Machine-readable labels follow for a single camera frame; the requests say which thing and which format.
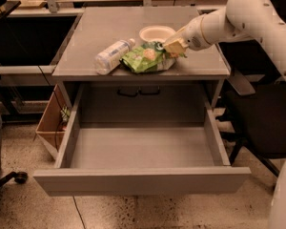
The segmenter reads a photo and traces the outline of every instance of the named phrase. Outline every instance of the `chair wheel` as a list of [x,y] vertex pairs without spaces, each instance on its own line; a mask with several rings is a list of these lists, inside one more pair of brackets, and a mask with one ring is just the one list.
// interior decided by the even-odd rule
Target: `chair wheel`
[[26,183],[27,179],[28,179],[28,173],[26,172],[18,172],[15,176],[15,182],[18,184]]

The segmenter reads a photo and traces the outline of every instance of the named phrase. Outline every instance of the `snack bag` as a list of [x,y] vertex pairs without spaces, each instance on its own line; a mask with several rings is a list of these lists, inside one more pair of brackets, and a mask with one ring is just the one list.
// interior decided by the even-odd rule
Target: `snack bag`
[[147,42],[129,52],[120,60],[133,73],[168,70],[175,62],[173,54],[166,52],[160,42]]

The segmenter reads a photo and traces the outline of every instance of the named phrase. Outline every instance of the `floor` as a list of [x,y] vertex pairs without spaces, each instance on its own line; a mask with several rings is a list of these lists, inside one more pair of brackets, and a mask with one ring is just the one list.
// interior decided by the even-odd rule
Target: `floor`
[[276,180],[244,149],[235,166],[249,166],[252,175],[234,194],[52,198],[32,177],[54,164],[35,136],[36,127],[3,127],[3,173],[26,171],[29,179],[23,185],[11,180],[0,190],[0,229],[267,228]]

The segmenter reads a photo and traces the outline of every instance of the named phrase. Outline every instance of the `bottle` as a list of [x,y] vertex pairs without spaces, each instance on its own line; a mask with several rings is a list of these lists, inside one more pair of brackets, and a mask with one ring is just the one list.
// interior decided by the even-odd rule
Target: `bottle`
[[122,56],[129,52],[135,45],[134,39],[119,40],[100,52],[94,59],[94,66],[99,74],[107,74],[114,70],[119,64]]

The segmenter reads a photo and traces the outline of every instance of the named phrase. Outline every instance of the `bowl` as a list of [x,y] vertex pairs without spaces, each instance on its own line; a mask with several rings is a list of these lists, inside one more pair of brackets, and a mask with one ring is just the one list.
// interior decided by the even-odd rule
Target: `bowl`
[[166,26],[149,26],[143,28],[139,35],[145,42],[165,42],[170,36],[175,34],[175,30]]

